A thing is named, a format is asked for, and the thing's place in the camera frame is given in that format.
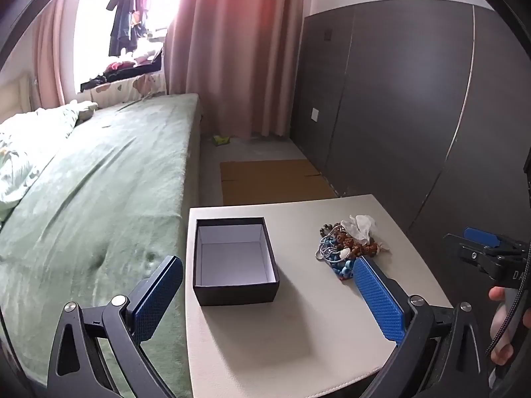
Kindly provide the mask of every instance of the upholstered headboard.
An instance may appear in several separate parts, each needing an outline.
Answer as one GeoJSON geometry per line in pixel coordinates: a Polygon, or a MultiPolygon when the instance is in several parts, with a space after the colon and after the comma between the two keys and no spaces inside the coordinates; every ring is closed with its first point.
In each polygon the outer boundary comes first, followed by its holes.
{"type": "Polygon", "coordinates": [[[27,73],[0,87],[0,122],[16,113],[30,112],[30,76],[27,73]]]}

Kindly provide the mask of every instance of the hanging clothes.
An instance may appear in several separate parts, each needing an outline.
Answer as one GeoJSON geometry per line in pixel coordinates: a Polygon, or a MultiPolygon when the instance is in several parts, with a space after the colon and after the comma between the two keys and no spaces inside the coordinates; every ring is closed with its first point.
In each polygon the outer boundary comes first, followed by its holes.
{"type": "Polygon", "coordinates": [[[126,52],[136,50],[138,39],[145,34],[145,18],[149,10],[150,0],[110,0],[107,10],[113,11],[113,29],[111,31],[111,43],[109,46],[109,56],[119,57],[121,50],[126,52]],[[140,25],[132,22],[132,14],[138,12],[140,25]]]}

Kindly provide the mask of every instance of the black box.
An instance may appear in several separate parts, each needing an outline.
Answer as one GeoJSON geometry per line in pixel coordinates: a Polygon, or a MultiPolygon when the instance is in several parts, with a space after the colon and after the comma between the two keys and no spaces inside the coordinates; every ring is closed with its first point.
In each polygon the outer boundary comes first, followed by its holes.
{"type": "Polygon", "coordinates": [[[197,220],[193,289],[199,305],[272,302],[279,279],[264,218],[197,220]]]}

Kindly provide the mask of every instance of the window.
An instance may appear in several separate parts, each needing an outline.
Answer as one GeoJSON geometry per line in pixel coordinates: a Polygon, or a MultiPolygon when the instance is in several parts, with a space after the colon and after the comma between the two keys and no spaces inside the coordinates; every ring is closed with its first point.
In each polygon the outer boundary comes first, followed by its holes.
{"type": "Polygon", "coordinates": [[[111,63],[124,60],[149,63],[162,48],[169,23],[179,6],[179,0],[150,0],[150,10],[144,19],[145,32],[138,39],[135,51],[128,53],[124,48],[120,57],[109,57],[116,11],[106,9],[109,1],[79,0],[73,38],[76,92],[82,83],[101,75],[111,63]]]}

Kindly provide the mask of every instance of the cardboard sheet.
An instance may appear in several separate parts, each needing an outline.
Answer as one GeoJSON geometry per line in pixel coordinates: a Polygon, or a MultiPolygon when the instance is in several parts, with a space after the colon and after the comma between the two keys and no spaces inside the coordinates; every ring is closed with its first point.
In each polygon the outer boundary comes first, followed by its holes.
{"type": "Polygon", "coordinates": [[[223,204],[258,205],[331,199],[334,190],[308,160],[220,164],[223,204]]]}

